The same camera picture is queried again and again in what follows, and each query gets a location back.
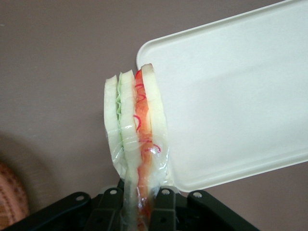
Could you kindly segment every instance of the clear plastic wrap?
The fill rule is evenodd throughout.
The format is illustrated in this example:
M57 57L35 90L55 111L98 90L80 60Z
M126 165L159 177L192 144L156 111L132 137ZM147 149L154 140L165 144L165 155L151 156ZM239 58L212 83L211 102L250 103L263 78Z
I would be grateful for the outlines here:
M113 164L125 182L124 230L148 229L154 197L167 180L167 123L151 64L108 79L104 121Z

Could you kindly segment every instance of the brown surface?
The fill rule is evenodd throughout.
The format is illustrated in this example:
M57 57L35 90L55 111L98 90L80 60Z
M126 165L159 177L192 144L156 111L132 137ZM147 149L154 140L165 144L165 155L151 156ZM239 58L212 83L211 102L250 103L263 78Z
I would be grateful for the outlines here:
M103 85L148 40L279 0L0 0L0 160L32 211L116 184ZM308 230L308 164L208 189L261 230Z

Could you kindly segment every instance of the white plastic lid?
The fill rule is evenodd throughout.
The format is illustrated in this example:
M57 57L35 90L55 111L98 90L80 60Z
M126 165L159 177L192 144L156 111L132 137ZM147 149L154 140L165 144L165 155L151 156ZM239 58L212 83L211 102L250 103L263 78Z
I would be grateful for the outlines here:
M284 1L144 44L181 191L308 160L308 0Z

